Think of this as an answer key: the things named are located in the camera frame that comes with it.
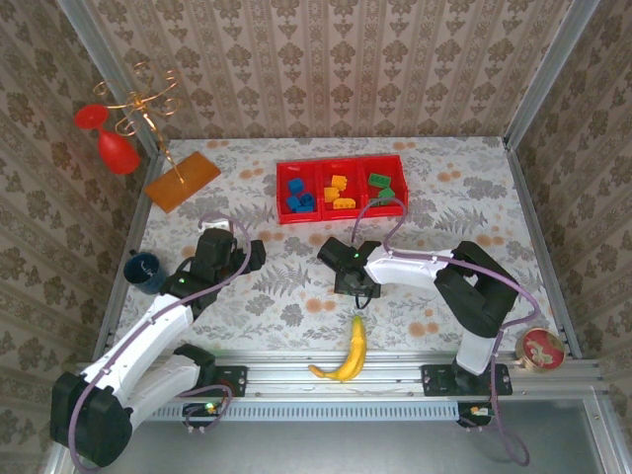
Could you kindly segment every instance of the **yellow block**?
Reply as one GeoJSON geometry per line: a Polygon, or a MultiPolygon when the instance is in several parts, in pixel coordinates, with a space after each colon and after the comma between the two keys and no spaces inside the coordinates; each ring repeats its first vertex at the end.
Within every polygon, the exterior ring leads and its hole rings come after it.
{"type": "Polygon", "coordinates": [[[355,209],[356,201],[350,197],[339,197],[334,200],[334,209],[355,209]]]}
{"type": "Polygon", "coordinates": [[[338,188],[325,188],[325,202],[333,202],[340,197],[338,188]]]}
{"type": "Polygon", "coordinates": [[[347,177],[340,175],[332,176],[332,186],[338,188],[340,191],[344,191],[347,188],[347,177]]]}

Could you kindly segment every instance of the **blue block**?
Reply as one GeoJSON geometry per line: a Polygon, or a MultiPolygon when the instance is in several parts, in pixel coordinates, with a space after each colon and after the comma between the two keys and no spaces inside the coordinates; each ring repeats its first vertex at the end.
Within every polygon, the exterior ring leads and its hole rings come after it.
{"type": "Polygon", "coordinates": [[[301,180],[300,178],[294,178],[293,180],[289,180],[287,182],[287,186],[289,187],[289,191],[293,195],[302,193],[303,190],[305,190],[305,184],[303,183],[303,180],[301,180]]]}
{"type": "Polygon", "coordinates": [[[287,206],[292,209],[292,212],[296,212],[296,209],[300,207],[300,200],[296,196],[290,196],[285,201],[287,202],[287,206]]]}
{"type": "Polygon", "coordinates": [[[302,205],[311,205],[312,207],[314,206],[314,196],[311,195],[311,193],[305,193],[299,199],[302,205]]]}

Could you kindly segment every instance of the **aluminum frame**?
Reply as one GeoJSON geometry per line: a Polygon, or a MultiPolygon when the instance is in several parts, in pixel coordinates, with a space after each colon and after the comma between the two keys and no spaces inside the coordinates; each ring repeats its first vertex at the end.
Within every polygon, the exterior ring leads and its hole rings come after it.
{"type": "Polygon", "coordinates": [[[569,346],[571,355],[574,358],[582,357],[582,349],[580,343],[575,335],[573,329],[573,323],[569,316],[569,311],[566,308],[564,302],[564,296],[562,295],[562,289],[560,283],[553,270],[553,263],[551,262],[551,256],[546,249],[546,242],[544,241],[544,235],[540,228],[540,223],[537,220],[537,214],[535,213],[535,207],[531,200],[531,194],[526,185],[526,179],[520,168],[520,164],[517,160],[517,155],[512,149],[507,150],[507,159],[512,170],[513,182],[515,183],[515,190],[517,196],[520,199],[520,206],[522,207],[522,213],[524,214],[524,221],[526,222],[526,228],[529,231],[531,242],[533,243],[533,251],[535,252],[535,258],[537,259],[538,266],[540,267],[540,273],[542,274],[542,282],[544,283],[544,289],[549,298],[551,309],[553,310],[553,317],[561,326],[562,332],[566,337],[566,343],[569,346]]]}
{"type": "MultiPolygon", "coordinates": [[[[128,91],[135,89],[133,87],[134,79],[131,75],[131,69],[127,69],[126,65],[125,68],[122,68],[121,64],[117,63],[108,42],[99,30],[98,23],[92,17],[87,7],[88,2],[83,0],[58,0],[58,3],[72,25],[73,30],[77,33],[79,40],[88,51],[90,58],[97,66],[97,69],[99,69],[101,76],[111,81],[108,87],[115,99],[120,104],[124,104],[127,101],[128,91]]],[[[147,151],[149,157],[153,159],[158,154],[158,147],[153,134],[149,129],[149,125],[147,125],[145,120],[141,119],[138,113],[134,113],[134,116],[136,120],[133,128],[136,130],[136,137],[147,151]]]]}
{"type": "MultiPolygon", "coordinates": [[[[149,162],[147,167],[147,173],[145,174],[145,180],[142,187],[152,183],[156,178],[160,176],[162,172],[165,158],[161,154],[157,158],[149,162]]],[[[142,236],[145,231],[145,225],[149,216],[149,210],[151,209],[151,199],[148,195],[141,192],[138,197],[138,204],[134,211],[134,216],[131,218],[131,224],[127,233],[127,239],[125,240],[125,246],[123,247],[120,261],[118,262],[117,275],[115,282],[110,293],[110,299],[108,300],[108,306],[104,315],[101,330],[99,331],[99,338],[92,354],[92,360],[97,360],[106,352],[106,347],[110,342],[110,337],[114,334],[114,329],[119,324],[120,313],[122,307],[125,304],[125,297],[127,295],[127,288],[129,283],[125,280],[122,274],[123,268],[127,259],[129,259],[129,251],[137,250],[142,242],[142,236]]]]}
{"type": "Polygon", "coordinates": [[[599,0],[577,0],[569,7],[505,132],[511,148],[524,137],[598,4],[599,0]]]}
{"type": "MultiPolygon", "coordinates": [[[[244,399],[233,403],[271,402],[327,406],[341,402],[358,404],[371,402],[424,403],[437,401],[478,401],[486,397],[425,397],[421,383],[421,366],[428,363],[450,363],[453,355],[439,353],[369,353],[365,369],[353,381],[334,383],[315,379],[307,369],[310,363],[328,368],[335,366],[345,353],[268,353],[225,352],[218,364],[238,364],[249,367],[248,389],[244,399]]],[[[513,395],[501,398],[501,403],[528,401],[582,400],[589,417],[592,437],[601,461],[608,473],[629,473],[630,459],[615,415],[607,401],[607,386],[601,378],[595,360],[567,360],[555,371],[545,374],[531,372],[510,355],[500,357],[510,370],[513,395]]],[[[206,402],[208,398],[176,398],[174,402],[206,402]]],[[[66,448],[56,444],[44,471],[47,474],[73,472],[66,448]]]]}

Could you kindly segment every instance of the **toy block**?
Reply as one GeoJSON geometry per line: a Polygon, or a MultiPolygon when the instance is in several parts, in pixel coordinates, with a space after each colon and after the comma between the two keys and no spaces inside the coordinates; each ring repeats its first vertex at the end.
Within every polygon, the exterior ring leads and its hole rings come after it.
{"type": "Polygon", "coordinates": [[[347,188],[347,177],[340,175],[332,176],[332,187],[344,191],[347,188]]]}
{"type": "Polygon", "coordinates": [[[377,173],[371,173],[368,176],[368,185],[375,186],[377,188],[388,188],[391,184],[391,179],[388,176],[378,175],[377,173]]]}
{"type": "Polygon", "coordinates": [[[293,180],[289,180],[287,182],[287,186],[289,187],[289,191],[293,195],[302,193],[305,190],[305,184],[303,183],[303,180],[301,180],[300,178],[294,178],[293,180]]]}
{"type": "Polygon", "coordinates": [[[356,201],[350,197],[339,197],[334,200],[334,209],[355,209],[356,201]]]}
{"type": "Polygon", "coordinates": [[[377,196],[379,198],[394,198],[395,197],[395,192],[393,190],[391,190],[390,188],[385,188],[382,191],[380,191],[377,196]]]}
{"type": "Polygon", "coordinates": [[[325,202],[333,202],[340,197],[338,188],[325,188],[325,202]]]}
{"type": "Polygon", "coordinates": [[[314,207],[314,196],[311,193],[305,193],[302,196],[298,197],[300,199],[301,205],[312,206],[314,207]]]}
{"type": "Polygon", "coordinates": [[[296,212],[296,209],[300,207],[300,200],[296,196],[288,197],[285,202],[287,202],[287,207],[292,209],[292,212],[296,212]]]}

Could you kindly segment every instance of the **orange board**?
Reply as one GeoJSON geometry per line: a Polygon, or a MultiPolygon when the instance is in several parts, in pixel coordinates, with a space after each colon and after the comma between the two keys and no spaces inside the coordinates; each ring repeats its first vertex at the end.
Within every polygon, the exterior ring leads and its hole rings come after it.
{"type": "Polygon", "coordinates": [[[149,198],[167,213],[221,174],[219,168],[199,152],[195,152],[179,163],[178,171],[185,180],[184,183],[172,169],[145,188],[145,193],[149,198]]]}

